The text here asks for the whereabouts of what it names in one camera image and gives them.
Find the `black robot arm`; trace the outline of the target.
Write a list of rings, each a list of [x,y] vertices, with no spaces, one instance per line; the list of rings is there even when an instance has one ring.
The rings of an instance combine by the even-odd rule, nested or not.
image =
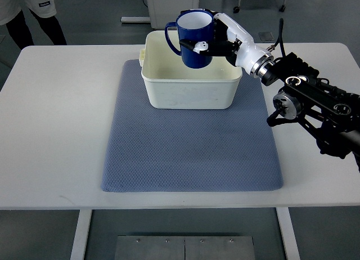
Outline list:
[[[286,54],[283,24],[281,19],[275,43],[282,56],[259,70],[265,86],[277,80],[284,84],[273,97],[268,125],[298,123],[315,138],[321,154],[344,159],[353,153],[359,162],[359,95],[332,86],[296,54]]]

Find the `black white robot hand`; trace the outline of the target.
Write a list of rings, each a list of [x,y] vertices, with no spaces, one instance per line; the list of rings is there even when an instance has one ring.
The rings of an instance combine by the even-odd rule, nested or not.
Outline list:
[[[210,41],[180,39],[179,44],[202,56],[225,57],[235,66],[245,69],[253,78],[262,78],[274,65],[272,54],[254,43],[253,37],[231,17],[205,9],[214,20],[214,37]]]

